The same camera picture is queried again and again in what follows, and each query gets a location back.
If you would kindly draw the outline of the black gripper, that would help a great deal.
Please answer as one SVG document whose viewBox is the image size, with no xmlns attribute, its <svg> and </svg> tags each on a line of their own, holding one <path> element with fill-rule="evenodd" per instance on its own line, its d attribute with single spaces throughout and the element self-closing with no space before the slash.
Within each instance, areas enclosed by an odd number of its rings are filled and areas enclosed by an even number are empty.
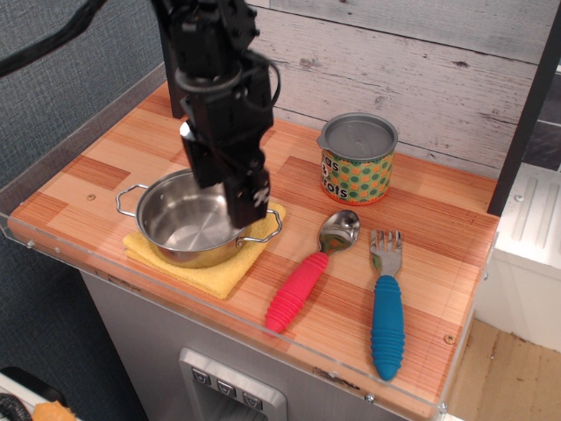
<svg viewBox="0 0 561 421">
<path fill-rule="evenodd" d="M 202 189 L 224 182 L 231 223 L 243 228 L 266 217 L 269 173 L 260 141 L 273 125 L 281 86 L 271 91 L 270 73 L 279 69 L 261 54 L 244 54 L 232 71 L 212 80 L 176 79 L 188 120 L 180 136 L 190 168 Z"/>
</svg>

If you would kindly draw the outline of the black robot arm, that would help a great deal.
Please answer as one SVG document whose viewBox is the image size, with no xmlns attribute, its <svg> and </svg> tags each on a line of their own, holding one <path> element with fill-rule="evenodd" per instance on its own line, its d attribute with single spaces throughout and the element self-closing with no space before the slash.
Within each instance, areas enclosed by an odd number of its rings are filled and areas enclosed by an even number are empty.
<svg viewBox="0 0 561 421">
<path fill-rule="evenodd" d="M 198 185 L 224 188 L 237 228 L 265 217 L 269 174 L 260 141 L 273 125 L 279 69 L 250 45 L 257 12 L 244 1 L 155 1 L 187 115 L 181 138 Z"/>
</svg>

